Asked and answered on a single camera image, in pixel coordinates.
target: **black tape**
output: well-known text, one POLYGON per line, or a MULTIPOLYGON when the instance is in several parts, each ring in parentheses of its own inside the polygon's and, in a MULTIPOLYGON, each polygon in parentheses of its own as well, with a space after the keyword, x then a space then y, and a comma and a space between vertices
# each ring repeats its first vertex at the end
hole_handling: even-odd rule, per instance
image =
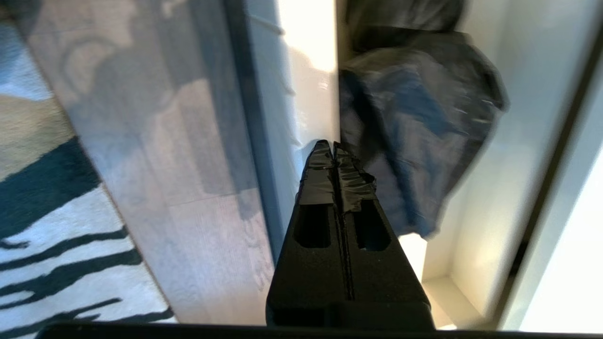
POLYGON ((363 200, 376 200, 375 178, 366 173, 349 151, 336 142, 335 162, 339 176, 339 191, 341 193, 341 213, 359 212, 363 200))
POLYGON ((300 181, 298 204, 335 203, 334 167, 329 142, 326 140, 317 141, 306 161, 306 168, 300 181))

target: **white wall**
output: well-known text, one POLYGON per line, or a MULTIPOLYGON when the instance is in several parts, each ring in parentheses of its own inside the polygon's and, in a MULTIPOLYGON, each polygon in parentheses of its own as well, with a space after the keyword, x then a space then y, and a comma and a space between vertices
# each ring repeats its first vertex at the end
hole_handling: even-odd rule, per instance
POLYGON ((573 94, 596 5, 596 0, 508 1, 494 64, 511 107, 467 176, 450 271, 486 318, 496 306, 564 104, 573 94))
POLYGON ((502 329, 603 333, 603 68, 576 123, 502 329))
POLYGON ((314 142, 339 140, 335 0, 246 5, 285 234, 314 142))
MULTIPOLYGON (((509 0, 467 1, 458 30, 471 35, 471 41, 492 63, 496 63, 500 40, 506 26, 509 0)), ((440 232, 429 240, 425 254, 423 279, 450 274, 459 231, 466 211, 470 178, 461 180, 448 197, 440 232)))

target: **rug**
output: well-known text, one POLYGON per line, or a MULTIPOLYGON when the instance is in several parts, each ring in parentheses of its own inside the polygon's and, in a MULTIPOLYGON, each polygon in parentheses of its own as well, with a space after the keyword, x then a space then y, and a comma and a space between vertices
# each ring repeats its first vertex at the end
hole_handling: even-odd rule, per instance
POLYGON ((0 19, 0 339, 66 320, 176 322, 78 138, 0 19))

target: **dark jacket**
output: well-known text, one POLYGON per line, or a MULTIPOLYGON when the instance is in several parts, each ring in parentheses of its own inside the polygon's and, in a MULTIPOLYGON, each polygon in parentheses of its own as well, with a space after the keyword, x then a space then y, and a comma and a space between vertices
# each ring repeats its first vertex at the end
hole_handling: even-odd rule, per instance
POLYGON ((467 37, 451 31, 461 15, 462 2, 368 2, 377 7, 407 5, 367 12, 365 1, 349 3, 348 19, 353 17, 355 25, 362 26, 350 27, 355 50, 362 54, 341 70, 341 140, 366 172, 375 176, 377 197, 396 234, 416 232, 427 238, 437 229, 446 195, 486 140, 499 110, 504 109, 504 89, 495 68, 469 45, 467 37), (418 16, 440 26, 426 26, 417 16, 392 14, 416 10, 417 6, 410 5, 415 2, 436 3, 422 8, 436 8, 444 18, 438 19, 438 13, 418 16), (366 24, 354 6, 365 10, 368 21, 376 22, 379 29, 366 24), (387 14, 383 22, 375 11, 387 14), (392 18, 414 21, 382 29, 395 22, 392 18), (415 26, 429 29, 413 30, 415 26), (376 34, 370 46, 354 35, 365 36, 366 31, 376 34), (387 47, 381 48, 380 42, 387 47))

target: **laminate floor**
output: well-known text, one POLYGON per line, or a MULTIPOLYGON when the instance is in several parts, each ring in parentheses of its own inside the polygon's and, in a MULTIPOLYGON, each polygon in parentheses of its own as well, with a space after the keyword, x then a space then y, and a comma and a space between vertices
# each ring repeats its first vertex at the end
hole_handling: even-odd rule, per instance
POLYGON ((263 324, 273 264, 221 3, 7 5, 178 319, 263 324))

